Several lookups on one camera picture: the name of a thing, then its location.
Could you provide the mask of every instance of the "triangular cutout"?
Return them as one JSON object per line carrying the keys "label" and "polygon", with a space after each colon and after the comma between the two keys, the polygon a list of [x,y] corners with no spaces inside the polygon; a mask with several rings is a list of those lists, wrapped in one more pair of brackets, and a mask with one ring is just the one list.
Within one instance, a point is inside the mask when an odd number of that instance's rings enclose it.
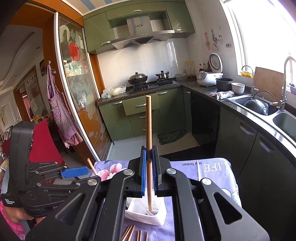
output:
{"label": "triangular cutout", "polygon": [[79,193],[60,212],[58,212],[56,219],[72,226],[75,222],[84,198],[85,194]]}
{"label": "triangular cutout", "polygon": [[214,193],[225,224],[231,224],[242,218],[242,215],[218,192]]}

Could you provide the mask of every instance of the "white plastic basket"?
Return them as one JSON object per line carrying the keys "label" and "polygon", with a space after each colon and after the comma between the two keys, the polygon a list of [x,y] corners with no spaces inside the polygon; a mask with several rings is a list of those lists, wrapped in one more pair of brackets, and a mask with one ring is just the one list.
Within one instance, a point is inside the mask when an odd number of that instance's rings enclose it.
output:
{"label": "white plastic basket", "polygon": [[165,223],[166,208],[163,197],[157,197],[152,190],[152,215],[148,209],[147,189],[142,198],[129,198],[129,206],[125,211],[124,217],[141,223],[162,226]]}

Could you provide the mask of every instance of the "checkered apron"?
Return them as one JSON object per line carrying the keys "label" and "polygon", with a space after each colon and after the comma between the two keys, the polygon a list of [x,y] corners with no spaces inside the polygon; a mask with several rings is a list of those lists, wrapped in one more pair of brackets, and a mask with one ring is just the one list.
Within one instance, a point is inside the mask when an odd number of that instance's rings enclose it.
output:
{"label": "checkered apron", "polygon": [[60,92],[54,82],[56,71],[47,65],[47,97],[54,121],[57,124],[58,131],[67,148],[70,145],[76,146],[83,139],[77,132],[77,127],[73,116],[67,106],[64,94]]}

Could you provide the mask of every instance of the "yellow basket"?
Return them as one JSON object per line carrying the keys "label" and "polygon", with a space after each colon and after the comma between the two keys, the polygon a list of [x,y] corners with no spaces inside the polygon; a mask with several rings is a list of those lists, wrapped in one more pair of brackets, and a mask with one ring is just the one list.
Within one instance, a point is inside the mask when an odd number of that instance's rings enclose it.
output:
{"label": "yellow basket", "polygon": [[253,74],[249,72],[241,72],[241,75],[248,78],[253,78]]}

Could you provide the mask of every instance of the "pink flower print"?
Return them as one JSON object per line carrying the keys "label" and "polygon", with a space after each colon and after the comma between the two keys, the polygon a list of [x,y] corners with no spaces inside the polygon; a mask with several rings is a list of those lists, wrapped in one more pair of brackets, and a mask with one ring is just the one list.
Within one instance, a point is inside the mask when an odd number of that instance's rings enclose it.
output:
{"label": "pink flower print", "polygon": [[109,171],[107,169],[103,169],[98,172],[98,175],[102,181],[105,181],[105,180],[111,179],[116,173],[118,173],[124,169],[126,169],[126,168],[122,168],[121,163],[115,163],[110,167]]}

